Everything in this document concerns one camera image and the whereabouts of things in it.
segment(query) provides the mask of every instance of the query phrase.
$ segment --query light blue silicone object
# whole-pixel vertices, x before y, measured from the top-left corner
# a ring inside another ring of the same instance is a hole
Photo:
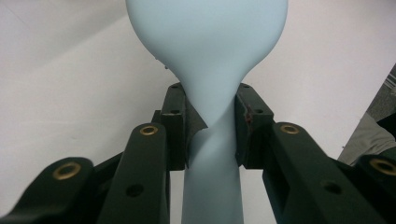
[[[183,224],[242,224],[233,98],[275,46],[287,0],[126,0],[143,45],[180,80],[208,126],[191,141]]]

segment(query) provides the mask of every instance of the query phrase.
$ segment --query hole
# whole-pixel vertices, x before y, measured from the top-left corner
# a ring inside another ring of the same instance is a hole
[[[143,135],[152,135],[158,132],[158,128],[155,126],[146,126],[142,129],[140,129],[140,133]]]
[[[58,167],[53,173],[53,178],[64,180],[75,176],[81,170],[81,165],[74,161],[70,161]]]
[[[372,159],[370,165],[373,166],[377,171],[385,175],[396,175],[396,166],[386,160]]]
[[[338,186],[336,183],[329,181],[329,180],[324,180],[320,184],[324,189],[329,191],[330,193],[333,194],[341,194],[343,190],[341,189],[340,186]]]
[[[142,194],[144,191],[144,188],[142,185],[132,185],[128,189],[126,189],[126,195],[128,195],[131,198],[135,198]]]
[[[296,127],[289,124],[282,125],[280,127],[280,130],[284,133],[290,133],[290,134],[297,134],[300,132]]]

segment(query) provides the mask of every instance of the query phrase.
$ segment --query white background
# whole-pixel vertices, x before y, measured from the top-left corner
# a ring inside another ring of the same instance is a hole
[[[395,62],[395,1],[290,1],[284,34],[244,82],[276,121],[305,127],[337,158]],[[0,215],[52,162],[121,152],[175,82],[123,1],[0,1]],[[246,223],[275,223],[261,173],[241,175]],[[172,223],[182,176],[173,173]]]

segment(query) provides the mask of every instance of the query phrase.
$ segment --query black machine part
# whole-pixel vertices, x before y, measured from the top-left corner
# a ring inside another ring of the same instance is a hole
[[[249,85],[235,95],[236,163],[263,169],[277,223],[396,223],[396,162],[328,158],[302,127],[275,123]],[[124,152],[95,166],[67,158],[48,166],[0,223],[169,223],[169,172],[188,166],[189,141],[205,123],[179,83]]]

